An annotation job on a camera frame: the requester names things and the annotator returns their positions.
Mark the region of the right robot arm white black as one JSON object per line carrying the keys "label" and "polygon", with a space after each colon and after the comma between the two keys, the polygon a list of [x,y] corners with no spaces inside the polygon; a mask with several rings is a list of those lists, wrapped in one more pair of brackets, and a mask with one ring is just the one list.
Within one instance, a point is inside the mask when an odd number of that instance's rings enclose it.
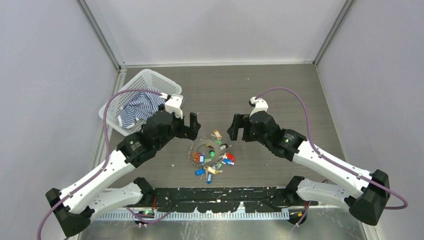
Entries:
{"label": "right robot arm white black", "polygon": [[242,140],[258,142],[276,157],[303,165],[331,184],[294,176],[285,192],[291,205],[302,201],[315,201],[349,211],[360,222],[376,226],[390,199],[390,193],[377,186],[389,188],[389,176],[377,169],[374,172],[355,167],[325,151],[293,129],[281,128],[265,111],[253,115],[235,114],[227,130],[232,141],[243,129]]}

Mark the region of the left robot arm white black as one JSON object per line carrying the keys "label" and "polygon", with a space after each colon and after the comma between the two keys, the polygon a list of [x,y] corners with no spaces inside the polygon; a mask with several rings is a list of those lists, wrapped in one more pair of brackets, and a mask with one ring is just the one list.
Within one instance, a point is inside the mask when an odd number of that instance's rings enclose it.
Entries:
{"label": "left robot arm white black", "polygon": [[141,130],[129,134],[100,165],[67,188],[51,188],[45,194],[50,212],[69,238],[86,229],[100,210],[110,203],[97,202],[101,192],[120,177],[154,158],[173,138],[195,140],[201,124],[197,114],[189,115],[189,125],[174,113],[159,110],[147,119]]}

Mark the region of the large metal keyring with rings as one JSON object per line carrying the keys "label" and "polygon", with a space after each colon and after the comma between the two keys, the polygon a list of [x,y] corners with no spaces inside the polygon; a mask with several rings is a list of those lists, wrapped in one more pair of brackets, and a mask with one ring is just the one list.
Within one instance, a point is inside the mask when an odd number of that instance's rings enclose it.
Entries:
{"label": "large metal keyring with rings", "polygon": [[[202,136],[188,147],[187,160],[195,168],[219,167],[223,164],[229,147],[230,145],[215,136]],[[209,156],[210,151],[215,151],[212,158]]]}

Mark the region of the yellow key tag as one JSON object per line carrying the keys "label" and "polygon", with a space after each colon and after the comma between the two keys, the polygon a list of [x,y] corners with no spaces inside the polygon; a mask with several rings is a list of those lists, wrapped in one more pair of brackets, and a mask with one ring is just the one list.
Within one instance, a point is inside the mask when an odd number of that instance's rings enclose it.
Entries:
{"label": "yellow key tag", "polygon": [[214,130],[214,136],[216,137],[217,140],[221,140],[222,139],[222,135],[218,130]]}

